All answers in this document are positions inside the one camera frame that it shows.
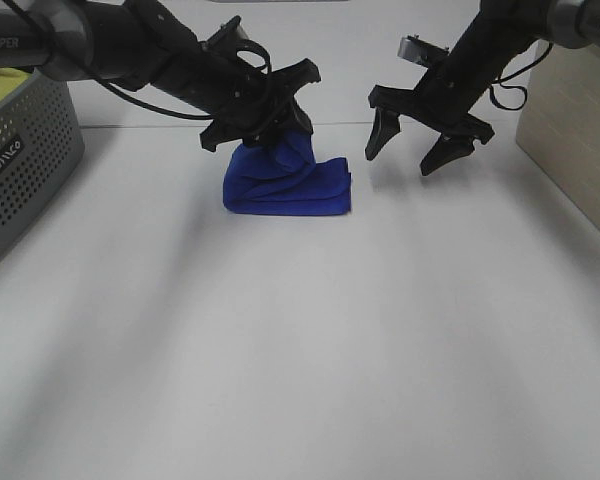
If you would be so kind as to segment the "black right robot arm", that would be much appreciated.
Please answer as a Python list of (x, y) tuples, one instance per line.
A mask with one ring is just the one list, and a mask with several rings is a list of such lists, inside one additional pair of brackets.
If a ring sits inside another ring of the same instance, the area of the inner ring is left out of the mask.
[(399, 57), (426, 71), (413, 89), (373, 88), (366, 158), (373, 160), (399, 133), (402, 116), (440, 134), (420, 163), (422, 175), (472, 154), (474, 144), (488, 143), (494, 131), (471, 108), (505, 81), (505, 67), (538, 40), (568, 49), (600, 47), (600, 1), (483, 1), (452, 49), (414, 35), (402, 38)]

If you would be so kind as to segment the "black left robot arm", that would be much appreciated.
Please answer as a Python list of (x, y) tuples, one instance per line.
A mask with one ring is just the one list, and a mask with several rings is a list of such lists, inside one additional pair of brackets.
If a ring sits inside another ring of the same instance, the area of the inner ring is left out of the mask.
[(33, 1), (0, 7), (0, 68), (35, 68), (56, 81), (94, 80), (126, 101), (150, 85), (207, 120), (203, 149), (240, 140), (272, 145), (313, 126), (296, 92), (321, 77), (310, 60), (273, 70), (234, 16), (200, 40), (158, 1)]

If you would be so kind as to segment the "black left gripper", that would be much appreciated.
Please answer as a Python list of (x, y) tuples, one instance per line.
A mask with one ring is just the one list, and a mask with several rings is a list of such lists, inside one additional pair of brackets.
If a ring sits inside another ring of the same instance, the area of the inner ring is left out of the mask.
[(307, 58), (275, 70), (269, 52), (250, 39), (236, 51), (220, 52), (193, 40), (175, 46), (169, 57), (169, 95), (200, 111), (172, 115), (208, 120), (201, 146), (209, 151), (234, 140), (246, 148), (271, 148), (286, 131), (313, 134), (295, 94), (320, 80), (317, 65)]

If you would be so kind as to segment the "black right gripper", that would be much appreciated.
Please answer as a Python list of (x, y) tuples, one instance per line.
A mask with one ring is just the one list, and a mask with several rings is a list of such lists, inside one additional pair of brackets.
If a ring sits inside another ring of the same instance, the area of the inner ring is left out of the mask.
[(365, 157), (373, 161), (384, 146), (401, 132), (400, 116), (411, 117), (443, 134), (420, 163), (423, 176), (471, 155), (474, 139), (485, 144), (494, 136), (490, 124), (469, 113), (478, 95), (440, 76), (445, 60), (426, 72), (414, 89), (376, 85), (368, 96), (375, 110)]

